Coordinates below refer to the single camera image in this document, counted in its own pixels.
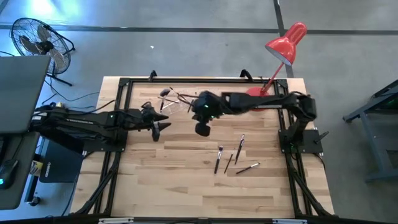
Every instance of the mouse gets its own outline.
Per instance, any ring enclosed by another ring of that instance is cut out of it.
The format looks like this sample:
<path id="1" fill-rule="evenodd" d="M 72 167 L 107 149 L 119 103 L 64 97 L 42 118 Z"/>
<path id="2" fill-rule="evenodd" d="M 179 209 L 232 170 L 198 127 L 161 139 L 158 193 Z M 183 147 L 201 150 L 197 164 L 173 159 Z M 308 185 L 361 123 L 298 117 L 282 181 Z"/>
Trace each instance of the mouse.
<path id="1" fill-rule="evenodd" d="M 15 180 L 18 160 L 9 159 L 0 167 L 0 190 L 8 189 Z"/>

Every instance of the red desk lamp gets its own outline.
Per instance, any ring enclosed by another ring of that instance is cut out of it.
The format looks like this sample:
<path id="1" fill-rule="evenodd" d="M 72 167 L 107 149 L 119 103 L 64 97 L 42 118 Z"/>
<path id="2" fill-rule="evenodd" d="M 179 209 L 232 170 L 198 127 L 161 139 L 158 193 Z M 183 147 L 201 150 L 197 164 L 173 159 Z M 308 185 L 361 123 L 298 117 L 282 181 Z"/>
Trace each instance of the red desk lamp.
<path id="1" fill-rule="evenodd" d="M 267 85 L 262 88 L 254 87 L 247 90 L 247 94 L 251 96 L 265 96 L 268 95 L 268 89 L 271 87 L 274 78 L 282 68 L 283 64 L 292 66 L 294 58 L 296 57 L 296 45 L 300 42 L 303 36 L 307 33 L 307 26 L 302 22 L 296 22 L 286 32 L 283 37 L 276 38 L 266 44 L 266 49 L 280 61 L 282 61 L 275 74 L 269 80 Z"/>

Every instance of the lamp shade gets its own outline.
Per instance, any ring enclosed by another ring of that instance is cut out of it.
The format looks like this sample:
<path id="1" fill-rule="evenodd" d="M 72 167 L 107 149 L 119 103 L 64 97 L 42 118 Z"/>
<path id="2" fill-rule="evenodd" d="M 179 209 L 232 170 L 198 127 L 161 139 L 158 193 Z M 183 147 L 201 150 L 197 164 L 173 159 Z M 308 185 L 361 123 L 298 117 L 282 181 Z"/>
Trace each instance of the lamp shade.
<path id="1" fill-rule="evenodd" d="M 296 58 L 296 45 L 307 33 L 307 26 L 296 22 L 283 37 L 276 38 L 266 44 L 266 49 L 284 64 L 292 66 Z"/>

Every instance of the desk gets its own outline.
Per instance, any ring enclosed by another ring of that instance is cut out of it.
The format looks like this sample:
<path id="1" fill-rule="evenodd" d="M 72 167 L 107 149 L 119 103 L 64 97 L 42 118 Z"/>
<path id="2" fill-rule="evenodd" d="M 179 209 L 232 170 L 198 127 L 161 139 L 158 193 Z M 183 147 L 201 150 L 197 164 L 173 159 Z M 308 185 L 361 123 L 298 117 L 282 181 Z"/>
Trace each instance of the desk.
<path id="1" fill-rule="evenodd" d="M 120 77 L 104 77 L 98 107 L 116 98 Z M 287 79 L 290 91 L 305 93 L 301 78 Z M 159 93 L 169 86 L 185 93 L 209 90 L 245 92 L 258 84 L 242 83 L 135 83 L 131 108 L 151 101 L 158 110 Z M 103 110 L 113 110 L 109 105 Z M 195 133 L 192 112 L 171 114 L 172 125 L 163 130 L 159 142 L 152 142 L 150 132 L 131 131 L 122 153 L 113 217 L 211 217 L 211 218 L 275 218 L 294 217 L 286 163 L 280 152 L 276 110 L 249 112 L 239 116 L 223 116 L 211 122 L 211 134 Z M 245 143 L 236 165 L 223 173 L 241 135 Z M 219 171 L 214 175 L 218 146 L 224 146 Z M 83 161 L 71 212 L 89 199 L 100 179 L 104 153 L 95 152 Z M 328 184 L 321 162 L 311 154 L 303 154 L 309 189 L 333 213 Z M 261 165 L 239 176 L 237 170 L 256 162 Z M 108 198 L 104 191 L 102 207 Z M 304 210 L 298 190 L 300 208 Z"/>

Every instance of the lamp base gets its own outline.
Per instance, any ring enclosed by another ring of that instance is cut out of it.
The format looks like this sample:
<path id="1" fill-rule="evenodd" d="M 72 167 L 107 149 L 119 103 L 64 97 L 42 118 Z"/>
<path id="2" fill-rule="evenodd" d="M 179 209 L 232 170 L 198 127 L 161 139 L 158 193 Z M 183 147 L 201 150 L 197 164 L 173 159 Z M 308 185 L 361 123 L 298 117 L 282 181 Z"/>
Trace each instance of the lamp base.
<path id="1" fill-rule="evenodd" d="M 268 92 L 262 92 L 261 87 L 252 87 L 246 91 L 246 94 L 251 96 L 268 96 Z M 264 111 L 266 109 L 253 109 L 252 111 Z"/>

